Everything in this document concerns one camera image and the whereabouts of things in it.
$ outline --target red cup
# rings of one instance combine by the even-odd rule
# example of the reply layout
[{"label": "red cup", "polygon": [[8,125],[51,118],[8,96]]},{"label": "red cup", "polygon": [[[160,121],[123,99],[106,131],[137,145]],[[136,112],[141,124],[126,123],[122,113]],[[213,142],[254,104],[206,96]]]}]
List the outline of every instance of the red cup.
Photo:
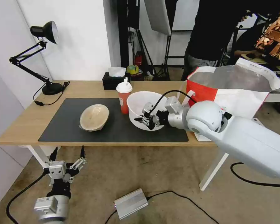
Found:
[{"label": "red cup", "polygon": [[121,112],[123,114],[128,114],[127,99],[133,90],[132,85],[128,82],[128,78],[125,78],[123,82],[118,84],[116,90],[119,96]]}]

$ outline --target silver power supply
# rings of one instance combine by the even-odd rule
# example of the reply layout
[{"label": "silver power supply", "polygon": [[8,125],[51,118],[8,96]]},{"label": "silver power supply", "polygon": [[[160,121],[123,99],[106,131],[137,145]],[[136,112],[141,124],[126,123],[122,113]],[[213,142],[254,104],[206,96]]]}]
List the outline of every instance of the silver power supply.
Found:
[{"label": "silver power supply", "polygon": [[119,219],[123,219],[130,214],[148,205],[146,197],[141,188],[133,191],[114,201]]}]

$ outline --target black cable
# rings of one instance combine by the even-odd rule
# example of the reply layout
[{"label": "black cable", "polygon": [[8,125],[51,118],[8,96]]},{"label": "black cable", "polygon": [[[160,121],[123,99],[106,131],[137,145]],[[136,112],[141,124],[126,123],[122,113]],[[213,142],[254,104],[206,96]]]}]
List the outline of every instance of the black cable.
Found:
[{"label": "black cable", "polygon": [[179,93],[181,93],[181,94],[184,94],[184,95],[185,95],[186,97],[188,97],[191,101],[193,101],[194,103],[196,103],[195,100],[193,100],[189,95],[185,94],[184,92],[182,92],[182,91],[180,91],[180,90],[170,90],[170,91],[164,93],[164,94],[160,97],[160,99],[157,101],[157,103],[155,104],[155,106],[150,110],[150,112],[149,112],[148,114],[150,114],[150,113],[157,107],[157,105],[159,104],[159,102],[161,101],[161,99],[162,99],[166,94],[171,93],[171,92],[179,92]]},{"label": "black cable", "polygon": [[63,90],[62,90],[60,96],[57,98],[57,100],[55,100],[53,103],[50,103],[50,104],[44,104],[43,102],[39,102],[39,101],[37,101],[37,100],[34,99],[35,95],[46,85],[46,84],[44,84],[44,85],[43,85],[42,87],[40,87],[40,88],[38,89],[38,91],[36,91],[36,93],[33,95],[33,101],[34,101],[38,106],[48,106],[48,105],[52,105],[52,104],[56,103],[56,102],[60,99],[60,97],[62,96],[63,92],[65,91],[65,88],[66,88],[69,84],[70,84],[70,81],[64,82],[64,83],[63,83]]},{"label": "black cable", "polygon": [[6,206],[6,215],[7,217],[14,223],[14,224],[19,224],[13,217],[12,215],[9,213],[9,207],[12,204],[12,202],[19,197],[21,194],[23,194],[26,190],[28,190],[30,187],[32,187],[34,184],[36,184],[38,181],[40,181],[45,175],[47,174],[47,172],[43,172],[42,175],[37,178],[35,181],[33,181],[31,184],[29,184],[25,189],[21,190],[21,192],[19,192],[18,194],[16,194],[16,196],[14,196],[9,203]]},{"label": "black cable", "polygon": [[190,198],[187,198],[186,196],[183,196],[183,195],[180,195],[172,190],[169,190],[169,191],[165,191],[165,192],[162,192],[162,193],[158,193],[158,194],[155,194],[155,195],[152,195],[152,196],[149,196],[147,197],[146,199],[149,201],[152,197],[154,196],[158,196],[158,195],[161,195],[161,194],[165,194],[165,193],[168,193],[168,192],[171,192],[179,197],[182,197],[182,198],[185,198],[185,199],[188,199],[190,202],[192,202],[197,208],[199,208],[201,211],[203,211],[211,220],[213,220],[215,223],[219,224],[217,220],[215,220],[213,217],[211,217],[206,211],[204,211],[201,207],[199,207],[194,201],[192,201]]},{"label": "black cable", "polygon": [[251,181],[251,180],[247,180],[241,176],[239,176],[234,170],[233,170],[233,167],[236,166],[236,165],[239,165],[239,164],[243,164],[242,162],[238,162],[238,163],[233,163],[231,164],[230,166],[230,170],[231,172],[239,179],[241,179],[242,181],[245,181],[247,183],[250,183],[250,184],[254,184],[254,185],[259,185],[259,186],[268,186],[268,187],[280,187],[280,184],[268,184],[268,183],[261,183],[261,182],[255,182],[255,181]]},{"label": "black cable", "polygon": [[107,222],[109,221],[109,219],[112,217],[112,215],[114,215],[115,213],[117,212],[117,210],[115,210],[110,216],[109,218],[107,219],[107,221],[105,222],[105,224],[107,224]]},{"label": "black cable", "polygon": [[136,57],[136,54],[134,53],[134,32],[133,32],[133,40],[131,39],[131,36],[130,36],[130,44],[131,44],[131,47],[132,47],[132,60],[133,60],[133,64],[135,64],[135,57]]}]

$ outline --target wooden bowl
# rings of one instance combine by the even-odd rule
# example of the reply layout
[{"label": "wooden bowl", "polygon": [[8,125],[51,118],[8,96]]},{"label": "wooden bowl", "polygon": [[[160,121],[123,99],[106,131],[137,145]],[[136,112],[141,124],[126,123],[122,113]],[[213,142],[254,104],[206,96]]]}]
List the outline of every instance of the wooden bowl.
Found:
[{"label": "wooden bowl", "polygon": [[107,122],[108,117],[109,110],[105,105],[91,105],[81,114],[79,127],[89,132],[101,130]]}]

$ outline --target lamp shade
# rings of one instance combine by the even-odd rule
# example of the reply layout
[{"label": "lamp shade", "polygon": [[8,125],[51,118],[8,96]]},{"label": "lamp shade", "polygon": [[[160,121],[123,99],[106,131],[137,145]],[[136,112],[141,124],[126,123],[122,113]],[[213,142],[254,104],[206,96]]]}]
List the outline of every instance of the lamp shade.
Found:
[{"label": "lamp shade", "polygon": [[43,27],[32,26],[30,32],[36,37],[45,37],[54,44],[58,42],[58,30],[54,21],[47,22]]}]

